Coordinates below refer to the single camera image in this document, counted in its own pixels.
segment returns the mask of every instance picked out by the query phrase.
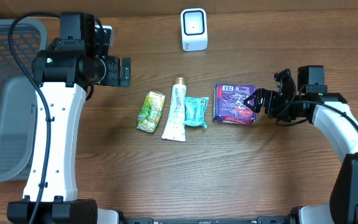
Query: wood grain surface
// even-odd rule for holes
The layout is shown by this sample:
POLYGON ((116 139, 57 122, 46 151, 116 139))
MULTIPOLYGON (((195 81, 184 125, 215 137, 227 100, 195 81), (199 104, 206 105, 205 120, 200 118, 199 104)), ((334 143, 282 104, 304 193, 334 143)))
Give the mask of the wood grain surface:
POLYGON ((206 13, 358 9, 358 0, 0 0, 0 18, 47 11, 87 12, 98 17, 169 16, 200 7, 206 13))
MULTIPOLYGON (((115 17, 111 55, 132 58, 130 88, 97 86, 85 103, 76 153, 79 198, 127 217, 252 218, 286 215, 297 205, 327 202, 341 166, 328 140, 310 124, 250 126, 212 121, 186 128, 186 142, 163 141, 173 79, 188 96, 213 98, 217 83, 276 90, 273 73, 324 65, 330 92, 340 92, 358 119, 358 10, 256 12, 208 16, 208 49, 181 49, 179 16, 115 17), (153 134, 136 129, 150 90, 166 94, 153 134)), ((49 39, 58 20, 43 20, 49 39)), ((24 180, 0 184, 0 223, 24 180)))

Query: teal packet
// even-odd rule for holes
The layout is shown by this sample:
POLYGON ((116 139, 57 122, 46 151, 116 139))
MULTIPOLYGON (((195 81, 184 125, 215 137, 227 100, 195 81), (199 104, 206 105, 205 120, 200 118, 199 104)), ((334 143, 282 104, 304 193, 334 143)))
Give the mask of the teal packet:
POLYGON ((208 101, 209 97, 186 97, 186 120, 183 124, 187 126, 203 126, 206 128, 204 116, 208 101))

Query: wooden table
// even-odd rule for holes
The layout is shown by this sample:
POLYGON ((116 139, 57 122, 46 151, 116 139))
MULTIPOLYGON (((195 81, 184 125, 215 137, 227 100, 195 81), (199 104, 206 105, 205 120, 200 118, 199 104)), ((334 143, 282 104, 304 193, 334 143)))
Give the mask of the wooden table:
MULTIPOLYGON (((58 20, 43 20, 49 39, 58 20)), ((163 141, 173 79, 188 96, 213 99, 217 83, 276 90, 273 73, 324 65, 330 92, 340 92, 358 119, 358 10, 208 15, 202 52, 181 49, 179 16, 102 19, 114 27, 110 54, 132 58, 130 88, 97 86, 85 103, 76 153, 79 198, 127 217, 252 218, 285 215, 297 205, 327 202, 341 166, 328 140, 310 124, 274 126, 265 115, 250 126, 212 121, 186 128, 186 142, 163 141), (150 90, 166 94, 153 134, 136 118, 150 90)), ((20 200, 25 180, 0 184, 0 223, 20 200)))

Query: gold tube cap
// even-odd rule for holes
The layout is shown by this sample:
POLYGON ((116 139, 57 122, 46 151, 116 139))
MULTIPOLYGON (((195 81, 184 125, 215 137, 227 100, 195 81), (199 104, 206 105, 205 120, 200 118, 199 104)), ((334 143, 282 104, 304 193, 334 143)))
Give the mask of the gold tube cap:
POLYGON ((175 79, 175 81, 173 82, 174 85, 176 84, 182 84, 182 85, 187 85, 187 82, 185 80, 185 78, 182 77, 178 77, 175 79))

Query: green snack packet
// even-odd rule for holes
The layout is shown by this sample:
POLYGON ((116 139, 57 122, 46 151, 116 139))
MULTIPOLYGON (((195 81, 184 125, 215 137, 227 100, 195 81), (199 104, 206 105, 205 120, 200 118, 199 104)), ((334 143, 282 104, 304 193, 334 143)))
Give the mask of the green snack packet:
POLYGON ((186 121, 183 124, 188 126, 203 126, 206 128, 204 116, 208 101, 209 97, 186 97, 186 121))
POLYGON ((165 95, 150 91, 144 100, 142 110, 137 117, 137 128, 149 133, 154 132, 162 114, 164 106, 165 95))

